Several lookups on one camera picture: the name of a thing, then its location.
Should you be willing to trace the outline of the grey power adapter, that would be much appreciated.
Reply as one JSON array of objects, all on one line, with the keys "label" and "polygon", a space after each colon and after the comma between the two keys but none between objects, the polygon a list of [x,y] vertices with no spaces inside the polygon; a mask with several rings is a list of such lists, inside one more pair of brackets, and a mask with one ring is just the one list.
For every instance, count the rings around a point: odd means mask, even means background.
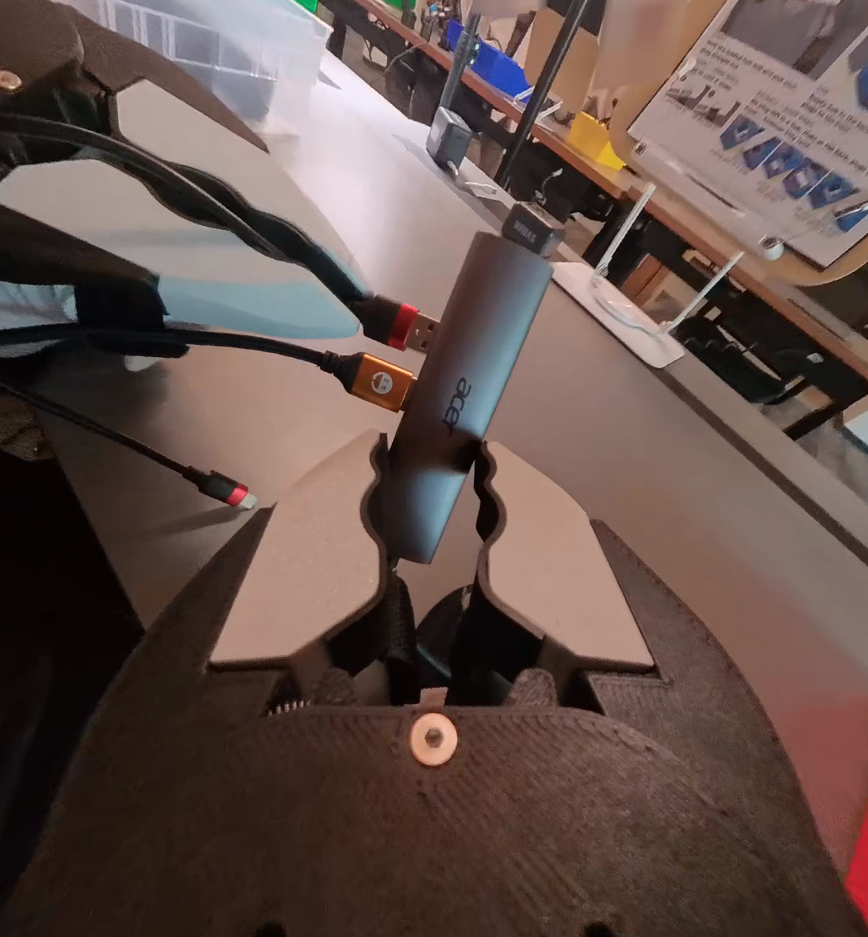
[{"label": "grey power adapter", "polygon": [[457,174],[472,139],[472,130],[463,118],[448,108],[439,107],[426,140],[430,158],[442,170]]}]

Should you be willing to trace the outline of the long wooden desk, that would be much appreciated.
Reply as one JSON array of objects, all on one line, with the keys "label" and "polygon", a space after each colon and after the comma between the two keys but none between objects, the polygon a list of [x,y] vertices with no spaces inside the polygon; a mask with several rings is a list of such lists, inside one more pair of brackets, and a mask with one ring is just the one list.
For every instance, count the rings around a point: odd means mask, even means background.
[{"label": "long wooden desk", "polygon": [[[437,109],[434,94],[446,85],[452,55],[439,45],[427,45],[391,6],[382,2],[325,2],[334,22],[362,37],[390,59],[406,53],[401,96],[415,102],[415,120],[431,123]],[[538,173],[563,169],[563,181],[553,188],[550,211],[580,213],[603,224],[582,251],[589,264],[600,260],[604,247],[627,214],[629,201],[644,183],[629,170],[615,170],[584,156],[554,127],[534,128],[524,152],[515,159],[510,186],[514,194],[539,187]],[[721,259],[733,252],[732,240],[670,193],[657,190],[633,223],[627,243],[611,261],[611,280],[638,306],[656,296],[671,276],[688,287],[703,287],[717,273]],[[744,258],[706,298],[707,310],[717,310],[733,337],[747,339],[754,357],[779,376],[791,375],[802,390],[815,387],[828,404],[803,416],[787,429],[792,439],[838,416],[837,405],[855,406],[868,398],[868,351],[843,324],[815,308],[799,289],[762,274],[756,261]]]}]

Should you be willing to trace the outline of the blue plastic bin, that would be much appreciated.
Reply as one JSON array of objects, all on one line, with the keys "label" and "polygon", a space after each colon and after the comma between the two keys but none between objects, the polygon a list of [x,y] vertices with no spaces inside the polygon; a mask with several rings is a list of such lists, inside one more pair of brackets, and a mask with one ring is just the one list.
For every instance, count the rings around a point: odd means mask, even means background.
[{"label": "blue plastic bin", "polygon": [[484,29],[488,19],[482,18],[477,27],[479,45],[470,52],[468,66],[482,80],[498,89],[507,97],[523,100],[531,93],[533,85],[518,64],[493,41],[485,38]]}]

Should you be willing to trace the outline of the clear plastic bin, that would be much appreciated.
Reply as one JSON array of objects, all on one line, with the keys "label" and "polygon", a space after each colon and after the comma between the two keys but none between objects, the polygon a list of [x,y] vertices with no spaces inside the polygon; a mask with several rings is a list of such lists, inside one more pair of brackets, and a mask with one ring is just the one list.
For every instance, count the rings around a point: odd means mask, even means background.
[{"label": "clear plastic bin", "polygon": [[318,2],[70,1],[84,16],[161,54],[252,130],[298,136],[332,27]]}]

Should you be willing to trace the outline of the black pole stand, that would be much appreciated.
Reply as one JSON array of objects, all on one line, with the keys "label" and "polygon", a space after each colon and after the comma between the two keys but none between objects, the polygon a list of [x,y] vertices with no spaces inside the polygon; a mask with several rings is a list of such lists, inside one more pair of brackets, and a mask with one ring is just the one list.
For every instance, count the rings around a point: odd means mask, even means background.
[{"label": "black pole stand", "polygon": [[538,120],[540,110],[550,93],[550,89],[553,86],[554,80],[574,37],[581,27],[582,20],[585,16],[585,10],[589,5],[589,1],[571,2],[567,15],[558,29],[555,41],[547,55],[538,82],[521,118],[518,120],[517,128],[511,143],[504,151],[503,158],[498,166],[495,181],[504,190],[509,186],[513,163],[528,141],[529,135]]}]

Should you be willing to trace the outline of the instruction sheet on stand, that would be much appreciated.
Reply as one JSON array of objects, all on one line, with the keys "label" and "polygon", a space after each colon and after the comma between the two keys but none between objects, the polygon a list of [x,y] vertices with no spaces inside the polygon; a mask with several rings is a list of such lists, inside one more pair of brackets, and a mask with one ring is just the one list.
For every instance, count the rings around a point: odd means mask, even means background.
[{"label": "instruction sheet on stand", "polygon": [[868,263],[868,2],[603,2],[585,101],[664,203],[793,287]]}]

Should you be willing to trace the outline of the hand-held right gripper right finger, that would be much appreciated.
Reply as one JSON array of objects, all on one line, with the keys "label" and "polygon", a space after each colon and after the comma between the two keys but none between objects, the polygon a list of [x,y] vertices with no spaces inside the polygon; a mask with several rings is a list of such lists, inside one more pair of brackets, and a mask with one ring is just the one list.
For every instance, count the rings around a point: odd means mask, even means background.
[{"label": "hand-held right gripper right finger", "polygon": [[475,462],[482,541],[476,581],[494,609],[578,665],[649,673],[656,664],[585,510],[505,445]]}]

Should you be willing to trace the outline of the grey usb hub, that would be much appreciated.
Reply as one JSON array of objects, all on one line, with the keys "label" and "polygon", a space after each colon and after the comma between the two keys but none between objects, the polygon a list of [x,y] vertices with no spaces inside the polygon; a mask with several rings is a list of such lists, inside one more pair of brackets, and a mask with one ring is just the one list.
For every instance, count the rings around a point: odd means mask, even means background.
[{"label": "grey usb hub", "polygon": [[431,562],[552,278],[551,264],[477,233],[389,449],[382,540]]}]

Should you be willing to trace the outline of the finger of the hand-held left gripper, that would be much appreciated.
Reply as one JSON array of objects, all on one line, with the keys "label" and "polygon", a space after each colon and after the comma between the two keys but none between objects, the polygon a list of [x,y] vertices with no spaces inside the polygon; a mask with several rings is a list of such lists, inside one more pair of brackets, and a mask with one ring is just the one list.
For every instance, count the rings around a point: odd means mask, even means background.
[{"label": "finger of the hand-held left gripper", "polygon": [[0,183],[0,206],[157,275],[174,322],[288,340],[342,340],[361,330],[315,275],[175,215],[105,162],[13,170]]},{"label": "finger of the hand-held left gripper", "polygon": [[244,138],[169,92],[142,80],[114,98],[123,137],[158,156],[269,156]]}]

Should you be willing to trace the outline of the black power adapter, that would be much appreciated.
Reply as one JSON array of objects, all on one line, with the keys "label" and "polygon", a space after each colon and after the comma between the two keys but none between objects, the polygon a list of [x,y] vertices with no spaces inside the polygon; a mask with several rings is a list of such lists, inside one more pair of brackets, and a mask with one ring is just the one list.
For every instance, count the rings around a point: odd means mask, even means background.
[{"label": "black power adapter", "polygon": [[564,240],[565,224],[534,202],[515,202],[500,228],[501,236],[545,260]]}]

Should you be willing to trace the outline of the yellow plastic bin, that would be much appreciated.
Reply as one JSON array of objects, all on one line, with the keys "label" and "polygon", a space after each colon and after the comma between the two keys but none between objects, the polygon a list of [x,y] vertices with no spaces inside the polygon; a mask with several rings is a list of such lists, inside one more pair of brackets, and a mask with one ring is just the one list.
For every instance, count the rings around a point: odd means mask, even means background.
[{"label": "yellow plastic bin", "polygon": [[626,165],[615,153],[608,124],[584,111],[573,117],[566,144],[581,158],[595,162],[609,170],[623,170]]}]

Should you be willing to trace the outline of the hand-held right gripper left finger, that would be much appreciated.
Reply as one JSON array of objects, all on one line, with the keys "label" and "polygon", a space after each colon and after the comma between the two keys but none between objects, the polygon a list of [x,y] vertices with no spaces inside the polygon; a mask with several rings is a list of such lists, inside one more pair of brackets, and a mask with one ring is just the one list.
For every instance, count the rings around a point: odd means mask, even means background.
[{"label": "hand-held right gripper left finger", "polygon": [[212,668],[329,668],[328,640],[374,608],[387,556],[369,517],[387,454],[368,430],[313,466],[272,510]]}]

